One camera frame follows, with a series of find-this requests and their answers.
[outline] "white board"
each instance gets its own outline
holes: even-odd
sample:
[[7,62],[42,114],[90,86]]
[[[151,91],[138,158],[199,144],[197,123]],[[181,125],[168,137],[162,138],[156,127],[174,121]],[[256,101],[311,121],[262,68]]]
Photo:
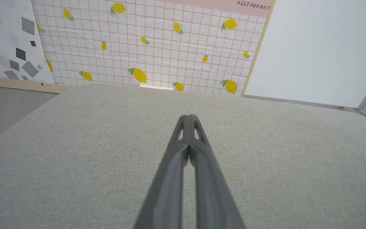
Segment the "white board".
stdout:
[[366,0],[276,0],[245,94],[357,108]]

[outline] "yellow border strip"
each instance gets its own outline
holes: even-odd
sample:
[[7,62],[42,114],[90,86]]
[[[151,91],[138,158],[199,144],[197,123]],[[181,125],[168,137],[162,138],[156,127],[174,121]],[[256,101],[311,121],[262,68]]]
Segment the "yellow border strip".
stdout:
[[261,38],[260,38],[260,41],[258,43],[257,50],[255,52],[255,57],[252,60],[251,68],[249,69],[249,73],[248,73],[248,76],[247,76],[247,80],[245,81],[244,89],[242,90],[241,97],[244,97],[245,90],[247,89],[249,79],[251,78],[251,73],[252,73],[252,70],[254,69],[254,65],[255,65],[255,62],[257,60],[259,50],[261,49],[262,41],[263,41],[263,38],[265,37],[266,28],[268,27],[268,24],[269,24],[269,21],[270,21],[270,16],[272,15],[272,11],[273,11],[273,7],[275,6],[275,3],[276,3],[276,0],[272,0],[272,4],[270,5],[268,16],[267,16],[266,21],[265,21],[265,26],[263,27]]
[[56,85],[56,84],[46,84],[28,80],[12,80],[7,78],[0,78],[0,87],[16,88],[22,90],[34,90],[34,91],[49,92],[56,94],[60,94],[63,91],[70,88],[67,86]]

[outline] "beige baseboard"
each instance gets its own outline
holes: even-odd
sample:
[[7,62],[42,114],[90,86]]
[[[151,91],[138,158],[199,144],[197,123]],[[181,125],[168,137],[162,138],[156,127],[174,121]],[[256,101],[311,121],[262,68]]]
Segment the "beige baseboard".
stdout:
[[49,92],[56,94],[60,94],[63,91],[70,88],[67,86],[56,85],[56,84],[38,83],[35,81],[28,81],[28,80],[12,80],[8,78],[0,78],[0,87],[8,87],[22,90],[34,90],[34,91]]

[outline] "yellow lemon print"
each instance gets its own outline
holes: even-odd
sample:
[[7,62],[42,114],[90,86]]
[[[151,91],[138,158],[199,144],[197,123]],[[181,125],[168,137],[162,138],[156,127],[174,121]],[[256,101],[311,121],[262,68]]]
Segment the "yellow lemon print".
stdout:
[[106,50],[106,43],[105,43],[105,41],[103,41],[103,43],[101,45],[101,49]]
[[49,69],[51,70],[51,72],[53,72],[53,65],[50,61],[48,61],[48,59],[46,59],[46,62],[48,63],[49,65]]
[[141,41],[142,43],[144,43],[145,45],[149,44],[149,41],[146,39],[146,37],[141,37]]
[[223,80],[221,81],[220,85],[222,84],[222,87],[225,87],[225,90],[227,90],[229,93],[235,94],[237,91],[237,84],[232,80]]
[[146,74],[139,68],[130,68],[128,69],[128,74],[131,74],[141,83],[146,83]]
[[207,62],[207,60],[208,60],[208,56],[207,56],[207,54],[205,54],[204,57],[203,57],[202,62],[205,63],[205,62]]
[[237,22],[234,19],[228,19],[222,24],[221,31],[223,29],[234,29],[235,27],[237,27]]
[[247,51],[244,51],[244,54],[242,54],[246,59],[248,59],[249,58],[249,54],[248,54],[248,52]]
[[174,25],[173,25],[173,29],[175,32],[177,32],[178,34],[183,34],[183,30],[182,30],[182,27],[180,26],[179,23],[175,22]]
[[78,72],[82,77],[84,77],[85,80],[92,82],[93,77],[88,72],[80,71]]
[[65,17],[67,20],[69,20],[69,21],[74,21],[73,16],[71,15],[71,13],[70,13],[66,8],[63,10],[63,15],[64,15],[64,17]]
[[38,30],[39,32],[42,32],[42,33],[43,33],[43,32],[45,32],[45,30],[44,30],[44,29],[42,29],[42,27],[40,27],[40,25],[37,25],[36,27],[37,27],[37,30]]
[[172,85],[173,85],[173,87],[176,87],[176,90],[180,90],[180,91],[184,90],[184,86],[181,83],[174,82]]
[[109,14],[111,14],[111,16],[113,14],[115,14],[117,16],[117,13],[124,13],[125,11],[126,11],[126,8],[122,3],[116,3],[111,6],[111,8],[109,10]]

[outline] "pink banner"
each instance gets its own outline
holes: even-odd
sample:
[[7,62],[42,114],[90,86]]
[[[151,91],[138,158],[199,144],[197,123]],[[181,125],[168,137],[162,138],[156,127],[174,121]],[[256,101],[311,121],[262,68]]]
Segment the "pink banner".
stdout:
[[166,0],[166,2],[266,18],[272,0]]

